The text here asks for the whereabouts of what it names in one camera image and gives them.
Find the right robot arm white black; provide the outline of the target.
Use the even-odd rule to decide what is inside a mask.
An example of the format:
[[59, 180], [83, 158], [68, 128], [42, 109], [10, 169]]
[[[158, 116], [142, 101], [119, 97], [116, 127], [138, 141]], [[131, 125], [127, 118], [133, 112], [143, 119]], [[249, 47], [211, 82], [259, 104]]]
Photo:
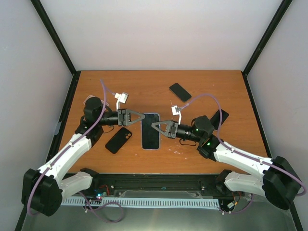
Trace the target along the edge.
[[287, 210], [299, 195], [300, 179], [283, 157], [262, 157], [231, 146], [213, 135], [214, 126], [207, 116], [196, 118], [190, 126], [167, 120], [151, 124], [170, 139], [179, 138], [199, 143], [197, 151], [206, 159], [229, 164], [243, 170], [221, 173], [221, 189], [241, 191], [265, 197], [277, 208]]

